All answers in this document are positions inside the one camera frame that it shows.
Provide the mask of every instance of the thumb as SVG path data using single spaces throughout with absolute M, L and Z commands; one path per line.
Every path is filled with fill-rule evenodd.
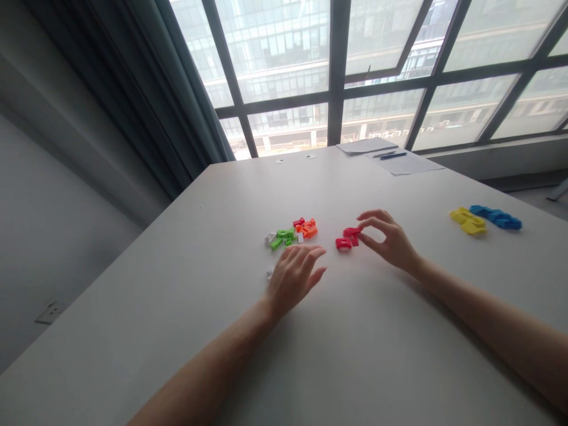
M 377 254 L 382 256 L 382 254 L 385 252 L 385 246 L 381 243 L 377 243 L 377 241 L 375 241 L 368 235 L 361 233 L 358 235 L 358 238 L 363 242 L 365 246 L 375 251 Z
M 320 282 L 321 277 L 324 275 L 324 272 L 327 270 L 327 266 L 319 267 L 315 270 L 315 272 L 308 278 L 308 283 L 306 284 L 306 290 L 309 292 L 315 285 Z

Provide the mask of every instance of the curtain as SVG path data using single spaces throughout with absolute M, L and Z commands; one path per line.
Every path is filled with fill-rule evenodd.
M 23 0 L 173 200 L 234 160 L 167 0 Z

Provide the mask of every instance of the hand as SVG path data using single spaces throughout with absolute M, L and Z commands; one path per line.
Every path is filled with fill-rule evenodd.
M 326 267 L 312 274 L 315 261 L 326 253 L 321 246 L 288 246 L 274 267 L 265 298 L 278 317 L 284 316 L 321 280 Z
M 388 263 L 406 272 L 412 272 L 420 265 L 422 258 L 408 241 L 401 226 L 386 211 L 369 210 L 361 213 L 357 220 L 362 221 L 358 226 L 361 230 L 372 226 L 384 233 L 386 239 L 382 243 L 363 233 L 359 234 L 359 239 Z

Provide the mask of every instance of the wall socket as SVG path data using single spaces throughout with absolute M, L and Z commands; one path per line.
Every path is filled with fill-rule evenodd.
M 53 302 L 47 307 L 47 309 L 36 319 L 36 322 L 40 324 L 51 324 L 53 321 L 59 318 L 59 315 L 67 309 L 67 305 L 61 302 Z

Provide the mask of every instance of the red building piece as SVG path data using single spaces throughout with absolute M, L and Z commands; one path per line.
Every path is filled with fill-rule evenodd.
M 335 240 L 335 246 L 337 247 L 337 250 L 339 249 L 349 249 L 351 248 L 351 241 L 349 241 L 348 238 L 337 238 Z
M 360 233 L 361 233 L 361 230 L 359 228 L 345 228 L 343 230 L 343 236 L 345 238 L 351 238 L 354 235 L 357 238 L 357 234 L 360 234 Z
M 360 233 L 361 233 L 361 230 L 359 228 L 345 228 L 343 230 L 343 236 L 345 238 L 351 239 L 351 243 L 352 243 L 353 247 L 359 246 L 359 240 L 357 239 L 357 236 Z
M 294 225 L 294 227 L 297 227 L 298 225 L 302 226 L 305 223 L 304 218 L 300 218 L 299 220 L 292 222 L 292 225 Z

